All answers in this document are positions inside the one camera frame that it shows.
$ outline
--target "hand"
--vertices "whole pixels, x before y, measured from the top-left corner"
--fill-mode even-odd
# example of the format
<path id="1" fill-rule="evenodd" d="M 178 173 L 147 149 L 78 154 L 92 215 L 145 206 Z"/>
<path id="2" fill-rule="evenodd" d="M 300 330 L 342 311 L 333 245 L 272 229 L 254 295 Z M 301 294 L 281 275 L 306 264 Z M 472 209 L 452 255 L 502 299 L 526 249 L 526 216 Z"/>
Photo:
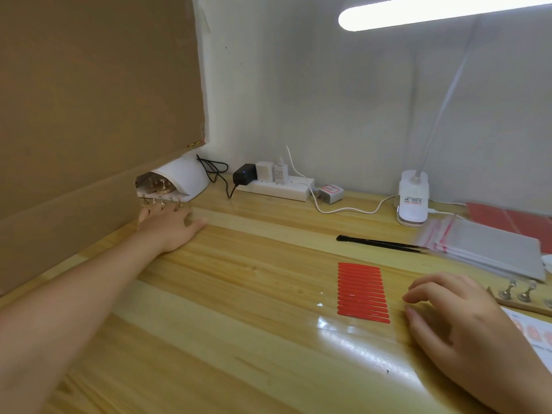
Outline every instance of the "hand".
<path id="1" fill-rule="evenodd" d="M 200 218 L 186 226 L 184 218 L 190 214 L 190 208 L 177 208 L 174 204 L 156 203 L 151 208 L 142 208 L 138 233 L 148 235 L 159 246 L 159 253 L 168 253 L 182 247 L 207 225 L 207 219 Z"/>
<path id="2" fill-rule="evenodd" d="M 416 279 L 402 297 L 429 301 L 451 325 L 447 341 L 410 306 L 410 332 L 446 376 L 501 414 L 552 412 L 552 375 L 507 314 L 472 278 Z"/>

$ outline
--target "wooden table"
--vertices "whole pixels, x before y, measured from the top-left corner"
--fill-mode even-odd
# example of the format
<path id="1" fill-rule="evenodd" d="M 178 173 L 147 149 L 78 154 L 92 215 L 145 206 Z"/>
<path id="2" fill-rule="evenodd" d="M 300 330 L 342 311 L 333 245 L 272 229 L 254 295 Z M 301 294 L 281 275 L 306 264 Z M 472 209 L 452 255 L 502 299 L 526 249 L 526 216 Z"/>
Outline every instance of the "wooden table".
<path id="1" fill-rule="evenodd" d="M 401 296 L 434 271 L 506 281 L 435 256 L 335 241 L 410 242 L 417 231 L 395 221 L 391 201 L 375 215 L 322 215 L 312 198 L 236 192 L 228 200 L 223 186 L 190 203 L 210 225 L 132 283 L 44 412 L 487 412 L 412 341 Z M 323 209 L 372 210 L 379 200 L 348 192 Z M 134 230 L 128 224 L 0 304 Z M 390 325 L 336 314 L 338 262 L 381 267 Z"/>

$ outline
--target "person's left hand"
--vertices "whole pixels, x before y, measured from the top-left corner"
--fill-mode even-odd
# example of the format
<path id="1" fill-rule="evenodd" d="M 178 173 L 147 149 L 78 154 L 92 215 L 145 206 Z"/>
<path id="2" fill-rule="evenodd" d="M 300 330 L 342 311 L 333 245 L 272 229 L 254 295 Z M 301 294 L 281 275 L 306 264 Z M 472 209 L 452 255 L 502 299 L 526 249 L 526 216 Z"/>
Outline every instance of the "person's left hand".
<path id="1" fill-rule="evenodd" d="M 149 236 L 159 246 L 160 253 L 174 251 L 189 242 L 197 231 L 207 225 L 207 219 L 200 218 L 186 226 L 184 218 L 190 214 L 190 208 L 177 208 L 175 204 L 162 206 L 156 203 L 140 211 L 137 232 Z"/>

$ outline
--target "black cable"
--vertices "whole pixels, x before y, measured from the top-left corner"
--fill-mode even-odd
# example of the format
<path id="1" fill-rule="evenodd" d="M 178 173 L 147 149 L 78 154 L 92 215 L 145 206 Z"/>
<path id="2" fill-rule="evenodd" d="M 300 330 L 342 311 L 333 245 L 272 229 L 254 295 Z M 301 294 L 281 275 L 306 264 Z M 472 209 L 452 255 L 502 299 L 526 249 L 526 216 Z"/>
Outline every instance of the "black cable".
<path id="1" fill-rule="evenodd" d="M 228 199 L 231 199 L 232 198 L 232 195 L 234 194 L 234 190 L 236 190 L 236 187 L 238 187 L 238 185 L 236 184 L 234 186 L 234 188 L 232 189 L 232 193 L 228 193 L 228 181 L 226 181 L 226 179 L 221 175 L 221 173 L 226 173 L 228 170 L 229 170 L 229 167 L 228 167 L 228 164 L 226 163 L 223 163 L 223 162 L 220 162 L 220 161 L 212 161 L 210 159 L 204 159 L 204 158 L 201 158 L 199 155 L 195 155 L 197 157 L 197 160 L 202 164 L 203 166 L 203 169 L 205 170 L 205 173 L 207 173 L 207 177 L 209 177 L 209 180 L 211 181 L 211 183 L 215 183 L 217 178 L 220 177 L 224 183 L 226 183 L 226 196 L 228 196 Z M 220 164 L 222 166 L 226 166 L 226 169 L 224 170 L 220 170 L 216 164 Z M 215 179 L 211 179 L 211 174 L 215 174 Z"/>

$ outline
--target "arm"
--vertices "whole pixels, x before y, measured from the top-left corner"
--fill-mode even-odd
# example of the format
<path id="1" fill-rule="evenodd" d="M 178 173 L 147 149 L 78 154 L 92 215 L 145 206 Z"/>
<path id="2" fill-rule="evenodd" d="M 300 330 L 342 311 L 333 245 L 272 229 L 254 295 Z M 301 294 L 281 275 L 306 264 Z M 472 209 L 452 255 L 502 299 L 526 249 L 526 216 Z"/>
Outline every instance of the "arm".
<path id="1" fill-rule="evenodd" d="M 500 414 L 552 412 L 552 374 L 495 300 L 472 278 L 438 273 L 403 296 L 429 301 L 451 325 L 442 340 L 410 306 L 410 332 L 435 365 Z"/>
<path id="2" fill-rule="evenodd" d="M 184 225 L 190 210 L 143 208 L 138 231 L 0 311 L 0 405 L 35 412 L 147 264 L 206 225 Z"/>

